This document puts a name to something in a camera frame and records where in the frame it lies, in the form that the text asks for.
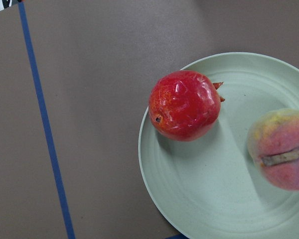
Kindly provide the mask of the green plate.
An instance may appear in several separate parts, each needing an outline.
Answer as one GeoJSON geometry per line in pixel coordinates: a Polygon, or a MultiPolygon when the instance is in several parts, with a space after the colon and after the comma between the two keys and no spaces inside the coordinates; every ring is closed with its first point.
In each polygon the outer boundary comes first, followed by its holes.
{"type": "Polygon", "coordinates": [[[299,69],[256,53],[222,53],[187,65],[222,82],[214,127],[190,142],[159,134],[148,114],[139,135],[146,188],[190,239],[299,239],[299,192],[271,185],[254,166],[247,133],[265,113],[299,109],[299,69]]]}

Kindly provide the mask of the red orange pomegranate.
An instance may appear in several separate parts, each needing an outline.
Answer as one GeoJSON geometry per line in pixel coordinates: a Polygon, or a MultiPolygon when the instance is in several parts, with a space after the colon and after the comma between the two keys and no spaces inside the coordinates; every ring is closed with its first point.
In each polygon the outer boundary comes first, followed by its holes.
{"type": "Polygon", "coordinates": [[[177,141],[193,141],[205,135],[216,123],[221,103],[213,83],[196,71],[170,73],[153,87],[149,96],[149,118],[163,136],[177,141]]]}

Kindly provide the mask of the yellow pink peach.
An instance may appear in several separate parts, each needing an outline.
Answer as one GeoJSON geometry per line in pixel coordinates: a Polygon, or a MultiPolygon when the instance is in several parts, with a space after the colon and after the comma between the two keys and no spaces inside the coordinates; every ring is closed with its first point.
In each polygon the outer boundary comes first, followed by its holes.
{"type": "Polygon", "coordinates": [[[248,152],[272,185],[299,191],[299,110],[268,112],[248,131],[248,152]]]}

